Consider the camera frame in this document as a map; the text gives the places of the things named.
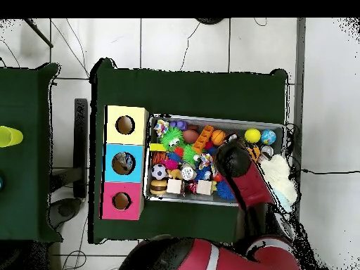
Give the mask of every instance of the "black stand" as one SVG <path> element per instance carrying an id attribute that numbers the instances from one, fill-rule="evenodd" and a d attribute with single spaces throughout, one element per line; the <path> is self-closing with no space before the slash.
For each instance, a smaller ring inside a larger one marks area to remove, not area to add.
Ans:
<path id="1" fill-rule="evenodd" d="M 84 98 L 75 99 L 74 122 L 74 153 L 73 168 L 63 169 L 50 177 L 50 190 L 53 193 L 59 188 L 73 183 L 74 197 L 85 198 L 87 194 L 87 135 L 88 135 L 88 105 Z"/>

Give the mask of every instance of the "green table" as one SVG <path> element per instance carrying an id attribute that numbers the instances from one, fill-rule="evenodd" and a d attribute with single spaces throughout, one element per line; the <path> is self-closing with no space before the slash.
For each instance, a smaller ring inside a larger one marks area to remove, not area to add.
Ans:
<path id="1" fill-rule="evenodd" d="M 0 68 L 0 125 L 19 129 L 21 144 L 0 148 L 0 239 L 60 241 L 47 222 L 50 199 L 49 88 L 58 65 Z"/>
<path id="2" fill-rule="evenodd" d="M 105 105 L 163 113 L 283 124 L 284 70 L 255 73 L 163 72 L 115 69 L 100 59 L 91 71 L 89 239 L 151 238 L 159 234 L 235 240 L 237 207 L 146 201 L 139 221 L 98 218 Z"/>

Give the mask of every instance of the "round hole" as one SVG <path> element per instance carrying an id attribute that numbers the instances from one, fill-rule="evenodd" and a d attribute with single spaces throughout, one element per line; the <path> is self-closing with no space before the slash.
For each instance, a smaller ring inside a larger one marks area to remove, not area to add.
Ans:
<path id="1" fill-rule="evenodd" d="M 121 116 L 117 119 L 115 127 L 121 134 L 131 134 L 135 130 L 135 121 L 130 116 Z"/>
<path id="2" fill-rule="evenodd" d="M 112 169 L 119 175 L 129 175 L 134 168 L 135 158 L 128 152 L 120 152 L 112 159 Z"/>
<path id="3" fill-rule="evenodd" d="M 112 204 L 116 209 L 126 210 L 131 204 L 130 196 L 127 193 L 117 193 L 112 197 Z"/>

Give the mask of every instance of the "yellow ball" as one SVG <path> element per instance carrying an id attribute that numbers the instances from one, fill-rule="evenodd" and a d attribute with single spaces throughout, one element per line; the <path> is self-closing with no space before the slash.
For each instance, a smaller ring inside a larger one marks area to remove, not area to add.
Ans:
<path id="1" fill-rule="evenodd" d="M 257 129 L 248 129 L 245 132 L 245 140 L 249 143 L 256 143 L 260 140 L 262 135 L 260 134 L 260 131 Z"/>

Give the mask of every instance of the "shape sorter box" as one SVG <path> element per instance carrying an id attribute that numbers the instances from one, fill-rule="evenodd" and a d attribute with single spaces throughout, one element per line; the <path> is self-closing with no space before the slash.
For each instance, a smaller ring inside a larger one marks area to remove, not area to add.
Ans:
<path id="1" fill-rule="evenodd" d="M 118 153 L 129 153 L 134 157 L 134 169 L 129 174 L 120 175 L 113 169 L 113 158 Z M 135 182 L 143 181 L 143 163 L 145 146 L 106 144 L 105 182 Z"/>
<path id="2" fill-rule="evenodd" d="M 148 111 L 145 108 L 106 105 L 106 143 L 124 145 L 145 145 Z M 121 116 L 127 116 L 132 123 L 132 131 L 122 134 L 117 128 Z"/>
<path id="3" fill-rule="evenodd" d="M 139 220 L 143 210 L 143 184 L 124 182 L 105 182 L 103 192 L 102 219 Z M 114 198 L 123 193 L 129 198 L 126 209 L 117 209 Z"/>

